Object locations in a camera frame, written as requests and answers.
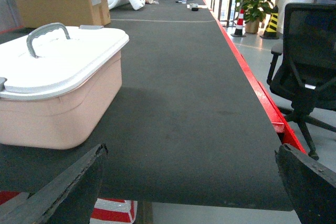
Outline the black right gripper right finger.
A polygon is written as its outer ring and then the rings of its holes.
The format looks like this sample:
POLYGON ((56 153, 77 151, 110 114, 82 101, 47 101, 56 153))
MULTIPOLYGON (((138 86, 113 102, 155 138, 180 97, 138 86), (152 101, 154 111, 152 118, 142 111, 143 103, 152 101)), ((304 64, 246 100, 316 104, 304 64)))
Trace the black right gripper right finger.
POLYGON ((301 223, 335 223, 335 172, 290 144, 275 153, 279 175, 301 223))

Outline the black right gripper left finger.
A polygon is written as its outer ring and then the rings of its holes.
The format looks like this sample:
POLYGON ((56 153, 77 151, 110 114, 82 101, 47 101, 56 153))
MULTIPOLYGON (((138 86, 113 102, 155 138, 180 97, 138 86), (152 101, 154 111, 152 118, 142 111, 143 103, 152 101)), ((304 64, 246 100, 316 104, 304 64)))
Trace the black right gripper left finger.
POLYGON ((4 212, 1 223, 89 223, 107 154, 106 145, 95 146, 41 190, 4 212))

